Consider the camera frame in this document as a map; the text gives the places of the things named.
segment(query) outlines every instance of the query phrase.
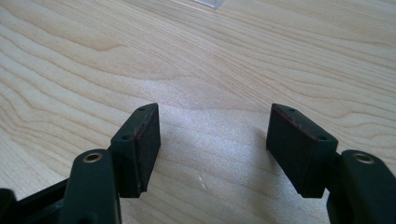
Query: screw hole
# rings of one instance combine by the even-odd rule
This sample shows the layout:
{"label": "screw hole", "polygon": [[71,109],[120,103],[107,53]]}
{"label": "screw hole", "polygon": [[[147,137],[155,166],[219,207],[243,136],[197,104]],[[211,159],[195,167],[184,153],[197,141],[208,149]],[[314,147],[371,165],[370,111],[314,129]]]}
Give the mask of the screw hole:
{"label": "screw hole", "polygon": [[325,137],[325,136],[318,136],[318,140],[326,141],[326,140],[327,140],[327,137]]}
{"label": "screw hole", "polygon": [[100,159],[102,159],[102,153],[91,153],[90,155],[84,157],[84,159],[82,159],[84,162],[96,162],[99,161]]}
{"label": "screw hole", "polygon": [[366,164],[373,164],[374,163],[373,158],[371,158],[369,156],[366,156],[364,154],[361,154],[361,153],[355,153],[355,154],[353,154],[353,157],[355,158],[355,160],[357,160],[359,162],[363,162],[363,163],[366,163]]}

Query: light wood surface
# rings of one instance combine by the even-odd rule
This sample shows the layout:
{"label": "light wood surface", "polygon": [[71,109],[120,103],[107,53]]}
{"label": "light wood surface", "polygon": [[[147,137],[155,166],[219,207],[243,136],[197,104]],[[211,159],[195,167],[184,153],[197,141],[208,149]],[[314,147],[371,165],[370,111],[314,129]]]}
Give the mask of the light wood surface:
{"label": "light wood surface", "polygon": [[392,0],[0,1],[0,187],[19,199],[107,148],[139,106],[163,145],[124,223],[328,223],[265,149],[271,103],[396,174]]}

